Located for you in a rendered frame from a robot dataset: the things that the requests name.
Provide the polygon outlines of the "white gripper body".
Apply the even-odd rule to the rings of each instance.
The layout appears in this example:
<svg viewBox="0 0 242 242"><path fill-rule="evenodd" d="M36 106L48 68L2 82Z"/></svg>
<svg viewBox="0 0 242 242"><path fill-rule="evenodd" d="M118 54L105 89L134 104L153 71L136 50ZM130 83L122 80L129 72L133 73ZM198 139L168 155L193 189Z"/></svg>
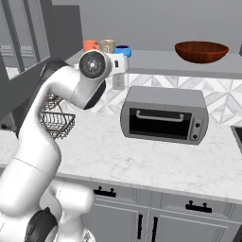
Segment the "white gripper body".
<svg viewBox="0 0 242 242"><path fill-rule="evenodd" d="M129 58L121 53L119 55L119 69L121 73L126 73L127 70L129 69Z"/></svg>

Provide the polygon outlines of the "grey cabinet shelf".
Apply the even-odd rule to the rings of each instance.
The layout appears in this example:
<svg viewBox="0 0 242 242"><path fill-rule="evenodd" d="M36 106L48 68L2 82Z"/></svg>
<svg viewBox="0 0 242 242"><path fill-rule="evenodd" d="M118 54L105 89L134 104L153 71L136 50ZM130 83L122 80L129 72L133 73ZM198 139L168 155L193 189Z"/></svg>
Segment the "grey cabinet shelf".
<svg viewBox="0 0 242 242"><path fill-rule="evenodd" d="M242 79L239 54L227 54L216 62L198 64L181 59L175 51L133 50L129 63L129 74Z"/></svg>

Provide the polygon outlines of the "grey glass cabinet door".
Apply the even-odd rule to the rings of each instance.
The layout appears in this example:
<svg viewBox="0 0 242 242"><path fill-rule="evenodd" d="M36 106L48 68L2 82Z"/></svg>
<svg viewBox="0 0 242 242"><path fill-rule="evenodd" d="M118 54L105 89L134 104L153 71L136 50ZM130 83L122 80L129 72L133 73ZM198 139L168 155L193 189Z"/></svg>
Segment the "grey glass cabinet door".
<svg viewBox="0 0 242 242"><path fill-rule="evenodd" d="M0 25L12 50L4 57L0 46L2 119L30 98L48 61L78 61L82 29L76 0L0 0Z"/></svg>

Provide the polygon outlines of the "blue cup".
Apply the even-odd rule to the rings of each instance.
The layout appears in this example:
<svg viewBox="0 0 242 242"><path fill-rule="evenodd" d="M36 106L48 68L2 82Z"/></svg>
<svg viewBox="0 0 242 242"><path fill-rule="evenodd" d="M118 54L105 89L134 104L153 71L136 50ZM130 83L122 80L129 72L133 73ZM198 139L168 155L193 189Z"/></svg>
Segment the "blue cup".
<svg viewBox="0 0 242 242"><path fill-rule="evenodd" d="M128 45L117 45L113 50L115 54L123 53L128 58L131 57L131 47Z"/></svg>

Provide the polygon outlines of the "beige glass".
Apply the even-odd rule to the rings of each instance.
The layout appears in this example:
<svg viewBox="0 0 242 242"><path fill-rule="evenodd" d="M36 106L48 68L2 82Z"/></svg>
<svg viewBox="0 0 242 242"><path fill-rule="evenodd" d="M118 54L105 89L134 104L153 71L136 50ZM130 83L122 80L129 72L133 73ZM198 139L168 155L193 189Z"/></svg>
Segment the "beige glass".
<svg viewBox="0 0 242 242"><path fill-rule="evenodd" d="M106 53L112 53L115 48L115 40L101 40L99 49Z"/></svg>

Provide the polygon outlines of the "orange cup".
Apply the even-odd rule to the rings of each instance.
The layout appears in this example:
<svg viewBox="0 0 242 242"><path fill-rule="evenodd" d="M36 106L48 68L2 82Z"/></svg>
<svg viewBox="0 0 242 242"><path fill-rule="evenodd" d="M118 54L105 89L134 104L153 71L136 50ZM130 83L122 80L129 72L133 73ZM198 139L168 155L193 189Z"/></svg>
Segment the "orange cup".
<svg viewBox="0 0 242 242"><path fill-rule="evenodd" d="M89 50L98 49L97 40L84 40L83 41L83 51L87 52Z"/></svg>

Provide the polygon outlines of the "grey toaster oven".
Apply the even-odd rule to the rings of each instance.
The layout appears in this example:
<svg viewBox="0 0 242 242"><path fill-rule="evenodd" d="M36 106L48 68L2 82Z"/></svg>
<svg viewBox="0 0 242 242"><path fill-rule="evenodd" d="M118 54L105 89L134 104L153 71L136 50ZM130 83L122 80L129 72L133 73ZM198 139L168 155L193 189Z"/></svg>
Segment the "grey toaster oven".
<svg viewBox="0 0 242 242"><path fill-rule="evenodd" d="M130 108L190 112L192 117L187 139L178 140L130 134ZM196 123L201 123L201 126L196 128ZM202 91L200 90L131 86L120 114L121 130L126 137L195 146L199 145L204 138L208 124L209 115ZM194 134L199 136L198 140L193 140L192 136Z"/></svg>

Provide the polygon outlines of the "black toaster oven door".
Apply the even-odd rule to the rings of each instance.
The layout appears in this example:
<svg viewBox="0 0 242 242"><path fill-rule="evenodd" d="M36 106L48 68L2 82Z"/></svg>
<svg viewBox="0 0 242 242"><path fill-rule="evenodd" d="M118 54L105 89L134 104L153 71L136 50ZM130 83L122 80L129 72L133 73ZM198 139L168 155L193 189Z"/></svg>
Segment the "black toaster oven door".
<svg viewBox="0 0 242 242"><path fill-rule="evenodd" d="M180 114L183 114L184 119L180 123L139 119L136 117L136 111L141 111L141 115L169 118L179 118ZM186 140L191 117L192 114L190 112L169 112L130 108L130 134Z"/></svg>

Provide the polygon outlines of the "brown wooden bowl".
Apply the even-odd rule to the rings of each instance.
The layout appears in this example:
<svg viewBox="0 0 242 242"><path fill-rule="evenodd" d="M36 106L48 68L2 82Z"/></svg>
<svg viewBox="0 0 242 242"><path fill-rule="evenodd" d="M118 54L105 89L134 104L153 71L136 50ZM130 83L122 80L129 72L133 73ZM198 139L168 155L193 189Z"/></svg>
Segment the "brown wooden bowl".
<svg viewBox="0 0 242 242"><path fill-rule="evenodd" d="M175 44L175 51L185 61L207 64L221 60L229 52L229 47L221 43L187 41Z"/></svg>

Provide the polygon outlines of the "grey drawer front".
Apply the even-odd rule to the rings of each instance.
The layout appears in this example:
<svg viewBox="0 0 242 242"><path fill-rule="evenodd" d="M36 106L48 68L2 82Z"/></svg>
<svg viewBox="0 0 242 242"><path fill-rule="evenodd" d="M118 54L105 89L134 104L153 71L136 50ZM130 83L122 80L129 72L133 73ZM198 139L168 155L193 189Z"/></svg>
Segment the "grey drawer front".
<svg viewBox="0 0 242 242"><path fill-rule="evenodd" d="M95 195L98 199L105 199L109 201L129 203L141 206L148 206L149 204L149 192L146 190L100 182L89 182L87 186L92 188L93 190L97 189L98 186L101 186L102 189L106 191L109 191L111 188L113 188L114 192L116 193L116 198Z"/></svg>
<svg viewBox="0 0 242 242"><path fill-rule="evenodd" d="M190 200L193 201L194 205L198 206L201 206L203 202L206 202L207 206L210 207L213 210L213 212L211 214L207 214L203 212L186 210L185 205L188 204ZM229 202L163 193L161 207L167 210L185 212L187 214L234 220L233 212L235 206Z"/></svg>

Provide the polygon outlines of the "dark sink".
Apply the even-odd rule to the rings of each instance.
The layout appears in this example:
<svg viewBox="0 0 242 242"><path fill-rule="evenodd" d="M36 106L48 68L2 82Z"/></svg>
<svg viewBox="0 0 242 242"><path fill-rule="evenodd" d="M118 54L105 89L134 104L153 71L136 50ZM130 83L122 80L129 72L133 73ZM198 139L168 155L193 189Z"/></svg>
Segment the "dark sink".
<svg viewBox="0 0 242 242"><path fill-rule="evenodd" d="M240 152L242 153L242 127L231 126L231 130L233 132L235 141L237 142L238 148L240 149Z"/></svg>

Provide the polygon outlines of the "grey cupboard door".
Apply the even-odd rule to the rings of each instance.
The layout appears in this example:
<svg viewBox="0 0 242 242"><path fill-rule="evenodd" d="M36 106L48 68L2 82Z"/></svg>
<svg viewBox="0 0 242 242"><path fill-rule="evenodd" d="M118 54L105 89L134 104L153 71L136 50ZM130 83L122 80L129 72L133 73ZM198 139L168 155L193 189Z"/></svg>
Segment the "grey cupboard door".
<svg viewBox="0 0 242 242"><path fill-rule="evenodd" d="M147 213L144 206L100 200L83 220L96 242L146 242ZM137 239L139 214L143 215L140 240Z"/></svg>
<svg viewBox="0 0 242 242"><path fill-rule="evenodd" d="M238 224L223 219L151 209L150 239L155 216L158 217L155 242L233 242L239 228Z"/></svg>

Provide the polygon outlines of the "white wall outlet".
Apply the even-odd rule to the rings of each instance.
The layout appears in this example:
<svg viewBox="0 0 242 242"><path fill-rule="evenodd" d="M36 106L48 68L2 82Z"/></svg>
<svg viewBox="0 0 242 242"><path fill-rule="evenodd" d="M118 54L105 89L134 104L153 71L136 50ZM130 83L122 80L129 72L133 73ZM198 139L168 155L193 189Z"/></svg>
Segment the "white wall outlet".
<svg viewBox="0 0 242 242"><path fill-rule="evenodd" d="M125 90L125 75L117 74L112 77L112 88L114 90Z"/></svg>

